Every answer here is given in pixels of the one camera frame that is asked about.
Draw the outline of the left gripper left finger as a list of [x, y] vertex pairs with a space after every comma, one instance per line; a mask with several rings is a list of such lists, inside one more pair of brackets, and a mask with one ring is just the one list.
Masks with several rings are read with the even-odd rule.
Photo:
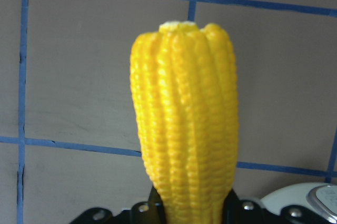
[[164, 224], [166, 216], [160, 195], [155, 188], [151, 188], [147, 201], [136, 203], [117, 215], [113, 215], [108, 209], [95, 207], [85, 210], [70, 222], [70, 224], [90, 223]]

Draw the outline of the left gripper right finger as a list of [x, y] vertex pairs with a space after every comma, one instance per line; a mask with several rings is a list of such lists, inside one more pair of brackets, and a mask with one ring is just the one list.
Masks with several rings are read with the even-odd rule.
[[239, 199], [232, 189], [224, 200], [222, 210], [223, 223], [329, 223], [314, 211], [299, 205], [289, 205], [274, 214], [254, 200]]

